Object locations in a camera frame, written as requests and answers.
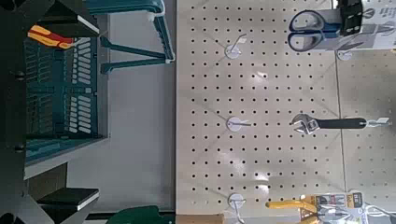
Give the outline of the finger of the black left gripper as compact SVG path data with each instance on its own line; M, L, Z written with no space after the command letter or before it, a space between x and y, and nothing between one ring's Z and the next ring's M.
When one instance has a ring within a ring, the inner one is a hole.
M355 35L361 31L362 2L361 0L338 0L341 16L340 35Z

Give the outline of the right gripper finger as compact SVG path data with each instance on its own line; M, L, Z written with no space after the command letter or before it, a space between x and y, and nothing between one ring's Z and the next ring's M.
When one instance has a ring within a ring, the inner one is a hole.
M100 29L84 0L54 0L36 23L62 37L97 37Z
M83 224L97 203L99 189L63 188L37 201L54 224Z

